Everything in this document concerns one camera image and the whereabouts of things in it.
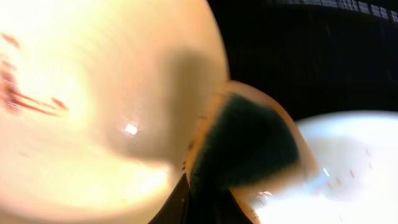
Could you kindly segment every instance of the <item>cream-colored plate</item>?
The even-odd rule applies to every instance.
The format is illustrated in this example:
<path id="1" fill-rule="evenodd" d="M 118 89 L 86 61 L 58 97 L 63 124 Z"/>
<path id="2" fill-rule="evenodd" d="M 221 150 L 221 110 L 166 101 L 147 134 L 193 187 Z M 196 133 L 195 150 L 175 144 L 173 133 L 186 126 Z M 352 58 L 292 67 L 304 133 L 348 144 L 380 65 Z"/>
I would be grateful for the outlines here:
<path id="1" fill-rule="evenodd" d="M 325 114 L 297 125 L 321 175 L 283 197 L 259 194 L 261 223 L 398 223 L 397 113 Z"/>
<path id="2" fill-rule="evenodd" d="M 1 105 L 0 223 L 147 223 L 227 80 L 206 1 L 1 0 L 0 17 L 21 43 L 20 91 L 70 109 Z"/>

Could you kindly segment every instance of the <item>white plate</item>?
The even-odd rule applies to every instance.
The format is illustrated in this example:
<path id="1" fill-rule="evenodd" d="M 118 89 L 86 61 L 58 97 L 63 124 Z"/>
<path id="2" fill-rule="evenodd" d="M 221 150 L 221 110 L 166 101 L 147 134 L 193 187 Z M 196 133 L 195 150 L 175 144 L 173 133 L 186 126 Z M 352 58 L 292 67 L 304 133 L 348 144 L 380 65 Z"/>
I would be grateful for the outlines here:
<path id="1" fill-rule="evenodd" d="M 322 175 L 283 198 L 267 195 L 256 207 L 262 223 L 398 223 L 398 113 L 334 113 L 297 124 Z"/>
<path id="2" fill-rule="evenodd" d="M 70 109 L 1 105 L 0 223 L 147 223 L 227 79 L 206 1 L 1 0 L 0 12 L 0 32 L 22 45 L 21 92 Z"/>

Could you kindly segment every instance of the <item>dark background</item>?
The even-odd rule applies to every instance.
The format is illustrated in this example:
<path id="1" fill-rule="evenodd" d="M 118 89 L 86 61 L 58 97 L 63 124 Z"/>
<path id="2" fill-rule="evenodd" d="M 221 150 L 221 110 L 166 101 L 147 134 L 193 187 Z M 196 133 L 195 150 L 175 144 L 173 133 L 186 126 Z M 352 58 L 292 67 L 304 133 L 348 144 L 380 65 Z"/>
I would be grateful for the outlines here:
<path id="1" fill-rule="evenodd" d="M 398 11 L 394 1 L 363 1 Z M 398 111 L 398 23 L 345 9 L 274 0 L 213 1 L 231 78 L 301 119 Z"/>

